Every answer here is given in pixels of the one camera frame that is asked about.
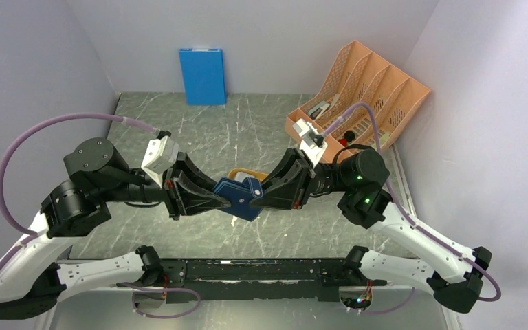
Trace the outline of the orange oval tray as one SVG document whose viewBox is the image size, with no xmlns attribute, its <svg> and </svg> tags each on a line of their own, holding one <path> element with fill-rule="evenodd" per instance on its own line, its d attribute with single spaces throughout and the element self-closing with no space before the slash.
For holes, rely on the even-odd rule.
<svg viewBox="0 0 528 330">
<path fill-rule="evenodd" d="M 236 182 L 243 182 L 247 178 L 254 178 L 262 182 L 268 176 L 267 173 L 258 172 L 246 168 L 235 168 L 228 173 L 228 178 Z"/>
</svg>

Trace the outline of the navy blue card holder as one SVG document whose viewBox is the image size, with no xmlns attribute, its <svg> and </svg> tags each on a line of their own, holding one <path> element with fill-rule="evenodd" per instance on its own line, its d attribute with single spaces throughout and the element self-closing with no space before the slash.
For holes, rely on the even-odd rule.
<svg viewBox="0 0 528 330">
<path fill-rule="evenodd" d="M 243 181 L 221 178 L 215 185 L 213 193 L 230 202 L 230 206 L 220 211 L 246 221 L 255 220 L 262 212 L 262 207 L 252 207 L 250 202 L 264 197 L 261 182 L 257 178 L 246 177 Z"/>
</svg>

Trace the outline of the silver VIP card stack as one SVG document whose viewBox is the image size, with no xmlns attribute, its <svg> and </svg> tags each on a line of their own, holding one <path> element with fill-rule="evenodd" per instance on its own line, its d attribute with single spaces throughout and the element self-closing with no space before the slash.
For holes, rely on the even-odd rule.
<svg viewBox="0 0 528 330">
<path fill-rule="evenodd" d="M 252 175 L 252 174 L 249 174 L 249 173 L 239 172 L 234 177 L 234 179 L 237 180 L 238 182 L 242 182 L 243 180 L 245 180 L 247 178 L 255 178 L 256 179 L 256 176 Z"/>
</svg>

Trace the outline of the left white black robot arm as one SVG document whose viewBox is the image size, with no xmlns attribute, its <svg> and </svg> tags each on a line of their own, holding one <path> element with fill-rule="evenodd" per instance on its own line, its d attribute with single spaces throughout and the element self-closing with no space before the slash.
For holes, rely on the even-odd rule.
<svg viewBox="0 0 528 330">
<path fill-rule="evenodd" d="M 61 265 L 63 252 L 111 219 L 113 202 L 164 204 L 169 215 L 227 208 L 215 181 L 199 172 L 169 137 L 151 140 L 131 168 L 106 139 L 92 138 L 67 155 L 68 179 L 43 200 L 26 234 L 0 258 L 0 320 L 24 320 L 60 301 L 107 285 L 149 287 L 164 267 L 147 245 L 115 258 Z"/>
</svg>

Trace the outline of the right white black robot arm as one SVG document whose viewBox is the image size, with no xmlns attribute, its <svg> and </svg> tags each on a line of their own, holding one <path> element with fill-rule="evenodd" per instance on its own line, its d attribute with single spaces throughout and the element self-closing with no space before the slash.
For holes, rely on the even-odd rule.
<svg viewBox="0 0 528 330">
<path fill-rule="evenodd" d="M 343 274 L 353 285 L 377 280 L 408 285 L 431 294 L 444 307 L 466 314 L 482 300 L 492 253 L 457 243 L 412 217 L 389 186 L 383 157 L 372 147 L 355 145 L 355 154 L 330 164 L 311 164 L 295 148 L 254 189 L 254 208 L 294 210 L 313 197 L 340 193 L 338 208 L 350 223 L 383 234 L 414 254 L 388 256 L 355 246 Z"/>
</svg>

